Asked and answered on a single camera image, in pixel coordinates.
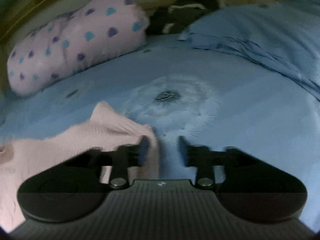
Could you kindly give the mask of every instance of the pink towel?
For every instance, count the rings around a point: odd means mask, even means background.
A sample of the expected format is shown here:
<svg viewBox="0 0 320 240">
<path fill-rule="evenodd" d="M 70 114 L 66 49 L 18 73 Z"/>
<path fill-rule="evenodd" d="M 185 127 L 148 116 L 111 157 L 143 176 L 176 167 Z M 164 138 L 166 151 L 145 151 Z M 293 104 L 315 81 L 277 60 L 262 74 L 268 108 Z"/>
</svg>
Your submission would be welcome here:
<svg viewBox="0 0 320 240">
<path fill-rule="evenodd" d="M 142 136 L 150 148 L 142 168 L 129 169 L 133 179 L 157 179 L 159 154 L 157 141 L 147 125 L 137 124 L 117 114 L 107 103 L 99 103 L 89 121 L 71 126 L 65 132 L 44 140 L 23 139 L 0 147 L 0 226 L 7 232 L 24 222 L 16 193 L 26 179 L 93 147 L 112 151 L 124 144 L 136 144 Z M 108 182 L 110 167 L 102 173 Z"/>
</svg>

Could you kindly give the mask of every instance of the screw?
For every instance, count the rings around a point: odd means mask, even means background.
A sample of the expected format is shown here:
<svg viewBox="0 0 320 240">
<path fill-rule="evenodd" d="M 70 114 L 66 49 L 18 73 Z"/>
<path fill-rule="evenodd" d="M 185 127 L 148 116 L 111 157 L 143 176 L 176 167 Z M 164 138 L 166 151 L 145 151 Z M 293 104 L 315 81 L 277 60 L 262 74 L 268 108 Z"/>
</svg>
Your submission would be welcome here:
<svg viewBox="0 0 320 240">
<path fill-rule="evenodd" d="M 198 184 L 201 187 L 211 187 L 213 185 L 213 180 L 209 178 L 201 178 L 198 180 Z"/>
<path fill-rule="evenodd" d="M 111 185 L 114 187 L 123 187 L 127 181 L 124 178 L 116 178 L 111 181 Z"/>
</svg>

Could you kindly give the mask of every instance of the polka dot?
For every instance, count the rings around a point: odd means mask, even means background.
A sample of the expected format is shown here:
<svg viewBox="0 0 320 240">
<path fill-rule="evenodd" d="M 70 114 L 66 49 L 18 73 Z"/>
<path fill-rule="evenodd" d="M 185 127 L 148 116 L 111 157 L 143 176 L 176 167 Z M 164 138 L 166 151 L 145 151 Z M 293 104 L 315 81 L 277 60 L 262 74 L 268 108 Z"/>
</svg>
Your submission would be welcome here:
<svg viewBox="0 0 320 240">
<path fill-rule="evenodd" d="M 134 32 L 137 32 L 138 30 L 140 30 L 141 29 L 141 24 L 139 23 L 139 22 L 135 22 L 134 24 L 133 24 L 133 26 L 132 26 L 132 30 L 134 31 Z"/>
<path fill-rule="evenodd" d="M 52 43 L 56 43 L 56 42 L 59 41 L 59 40 L 60 40 L 59 36 L 55 36 L 55 37 L 53 37 L 53 39 L 52 39 Z"/>
<path fill-rule="evenodd" d="M 46 49 L 46 50 L 45 50 L 45 55 L 46 55 L 46 56 L 51 55 L 51 50 L 50 50 L 50 49 Z"/>
<path fill-rule="evenodd" d="M 68 48 L 68 47 L 70 46 L 70 41 L 69 41 L 69 40 L 63 41 L 63 42 L 62 42 L 62 46 L 63 46 L 64 48 Z"/>
<path fill-rule="evenodd" d="M 79 61 L 83 61 L 84 58 L 85 58 L 85 54 L 84 54 L 84 53 L 79 53 L 79 54 L 77 55 L 77 60 L 79 60 Z"/>
<path fill-rule="evenodd" d="M 57 79 L 57 78 L 59 78 L 59 74 L 57 74 L 57 73 L 52 73 L 52 74 L 51 74 L 51 78 Z"/>
<path fill-rule="evenodd" d="M 115 35 L 117 35 L 118 34 L 118 30 L 117 30 L 117 28 L 115 28 L 115 27 L 111 27 L 109 30 L 108 30 L 108 36 L 111 38 L 111 37 L 113 37 L 113 36 L 115 36 Z"/>
<path fill-rule="evenodd" d="M 84 35 L 85 39 L 87 41 L 90 41 L 91 39 L 94 38 L 94 33 L 93 32 L 86 32 L 85 35 Z"/>
<path fill-rule="evenodd" d="M 75 89 L 75 90 L 73 90 L 71 93 L 69 93 L 69 94 L 67 94 L 66 95 L 66 98 L 71 98 L 71 97 L 73 97 L 76 93 L 78 93 L 78 89 Z"/>
<path fill-rule="evenodd" d="M 131 4 L 134 4 L 134 1 L 133 0 L 124 0 L 124 4 L 131 5 Z"/>
<path fill-rule="evenodd" d="M 89 14 L 92 14 L 93 12 L 95 12 L 95 9 L 91 8 L 86 11 L 85 15 L 88 16 Z"/>
<path fill-rule="evenodd" d="M 29 52 L 28 58 L 32 58 L 34 56 L 33 50 Z"/>
<path fill-rule="evenodd" d="M 110 8 L 108 8 L 108 10 L 106 11 L 106 15 L 111 15 L 111 14 L 114 14 L 114 13 L 116 13 L 116 12 L 117 12 L 117 10 L 116 10 L 115 8 L 110 7 Z"/>
</svg>

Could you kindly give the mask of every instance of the pillowcase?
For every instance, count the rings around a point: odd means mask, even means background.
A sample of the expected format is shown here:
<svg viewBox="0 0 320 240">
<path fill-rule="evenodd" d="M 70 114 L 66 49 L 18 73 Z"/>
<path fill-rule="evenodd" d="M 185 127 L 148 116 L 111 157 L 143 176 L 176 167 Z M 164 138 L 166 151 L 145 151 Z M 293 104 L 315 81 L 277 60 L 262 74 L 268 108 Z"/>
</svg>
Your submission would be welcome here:
<svg viewBox="0 0 320 240">
<path fill-rule="evenodd" d="M 18 95 L 35 93 L 145 44 L 148 18 L 133 0 L 91 0 L 31 33 L 11 52 L 7 71 Z"/>
<path fill-rule="evenodd" d="M 193 48 L 245 57 L 291 78 L 320 100 L 320 0 L 227 7 L 193 23 Z"/>
</svg>

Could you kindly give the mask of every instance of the wrinkled fabric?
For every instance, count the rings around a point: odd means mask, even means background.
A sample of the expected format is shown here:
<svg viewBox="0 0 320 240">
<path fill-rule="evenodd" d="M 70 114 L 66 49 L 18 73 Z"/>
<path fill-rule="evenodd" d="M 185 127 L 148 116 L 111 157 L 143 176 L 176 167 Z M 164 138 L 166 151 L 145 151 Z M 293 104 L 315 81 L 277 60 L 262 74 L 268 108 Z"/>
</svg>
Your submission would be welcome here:
<svg viewBox="0 0 320 240">
<path fill-rule="evenodd" d="M 238 55 L 290 78 L 320 100 L 319 0 L 227 7 L 193 23 L 193 48 Z"/>
</svg>

